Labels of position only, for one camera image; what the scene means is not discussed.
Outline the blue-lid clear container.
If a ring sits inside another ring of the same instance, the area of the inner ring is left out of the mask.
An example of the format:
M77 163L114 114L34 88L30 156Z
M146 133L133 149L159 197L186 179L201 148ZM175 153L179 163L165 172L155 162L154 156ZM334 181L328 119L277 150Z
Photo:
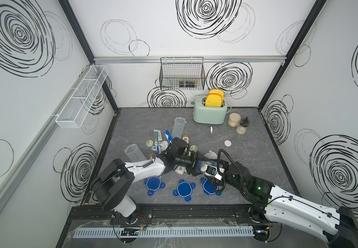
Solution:
M128 145L125 148L124 153L127 155L131 162L141 162L147 160L137 144Z
M174 119L174 126L171 133L172 138L182 138L184 128L186 125L186 119L183 117L176 117Z
M216 163L216 160L217 160L217 154L212 152L212 151L209 151L208 153L206 153L204 155L207 160L206 161L199 161L198 163L198 168L201 170L202 173L204 173L205 171L205 167L207 165L211 165L211 166L216 166L217 167L217 163Z

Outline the cream lotion bottle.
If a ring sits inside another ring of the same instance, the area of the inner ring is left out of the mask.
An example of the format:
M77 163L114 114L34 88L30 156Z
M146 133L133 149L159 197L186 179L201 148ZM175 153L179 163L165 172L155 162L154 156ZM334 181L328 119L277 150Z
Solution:
M186 172L186 167L185 166L177 166L174 171L177 174L183 175Z
M183 135L182 140L184 140L187 144L189 143L189 136Z

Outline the blue container lid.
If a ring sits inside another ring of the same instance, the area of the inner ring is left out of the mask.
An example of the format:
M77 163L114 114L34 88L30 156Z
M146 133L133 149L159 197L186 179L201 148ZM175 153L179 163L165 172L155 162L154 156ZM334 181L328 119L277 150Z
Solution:
M184 179L180 179L180 181L177 184L177 187L175 190L173 190L172 194L173 196L180 197L184 199L186 202L191 201L191 195L193 190L196 188L195 183L190 183L188 181L185 181Z
M205 177L202 177L200 179L200 182L202 189L206 195L222 195L222 193L216 192L218 190L218 186L212 186L211 183Z
M147 195L153 196L153 194L166 187L166 184L162 182L161 178L158 176L151 176L149 178L144 179L144 184L148 190Z

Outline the white round toiletry piece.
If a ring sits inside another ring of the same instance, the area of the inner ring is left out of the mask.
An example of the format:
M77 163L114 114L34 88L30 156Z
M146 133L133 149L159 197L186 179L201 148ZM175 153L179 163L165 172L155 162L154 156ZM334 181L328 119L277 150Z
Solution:
M168 141L161 141L159 143L160 151L164 151L168 148L169 142Z

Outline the blue small toiletry tube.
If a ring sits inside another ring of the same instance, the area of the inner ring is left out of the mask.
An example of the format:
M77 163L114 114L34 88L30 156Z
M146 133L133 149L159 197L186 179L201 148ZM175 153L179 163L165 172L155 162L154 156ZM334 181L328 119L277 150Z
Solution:
M166 130L166 131L164 132L164 134L165 134L165 136L166 136L167 141L168 141L168 142L172 142L173 138L172 138L170 132L169 132L168 130Z

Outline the green toothbrush packet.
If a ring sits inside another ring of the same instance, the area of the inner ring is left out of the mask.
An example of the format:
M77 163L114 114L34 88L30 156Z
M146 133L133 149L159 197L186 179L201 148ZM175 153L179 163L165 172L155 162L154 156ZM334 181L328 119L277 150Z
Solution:
M162 139L162 133L160 130L153 130L154 132L154 136L155 136L155 144L158 145L161 141L163 141Z

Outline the green round toiletry tin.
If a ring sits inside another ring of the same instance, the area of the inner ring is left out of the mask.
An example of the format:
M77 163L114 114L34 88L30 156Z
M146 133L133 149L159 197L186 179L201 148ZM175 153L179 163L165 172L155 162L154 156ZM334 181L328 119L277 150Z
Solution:
M153 140L148 140L146 142L146 145L147 145L147 147L153 147L154 146L154 141Z

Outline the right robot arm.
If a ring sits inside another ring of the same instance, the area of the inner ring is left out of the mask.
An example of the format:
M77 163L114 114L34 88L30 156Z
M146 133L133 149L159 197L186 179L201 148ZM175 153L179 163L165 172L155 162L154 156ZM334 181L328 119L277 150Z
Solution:
M224 185L236 188L252 204L249 214L256 222L268 220L294 227L331 248L358 248L358 221L351 209L328 207L291 194L253 176L224 149L217 154L217 172Z

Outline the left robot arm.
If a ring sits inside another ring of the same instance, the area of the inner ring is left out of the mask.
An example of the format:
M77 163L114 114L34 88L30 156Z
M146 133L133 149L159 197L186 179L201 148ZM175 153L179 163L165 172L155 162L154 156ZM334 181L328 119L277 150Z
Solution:
M164 175L178 166L185 167L188 174L198 176L201 174L197 168L200 161L208 161L208 158L198 151L191 151L184 140L174 138L167 149L150 160L134 163L113 160L91 182L91 190L103 210L114 210L132 224L140 215L138 205L127 195L133 183Z

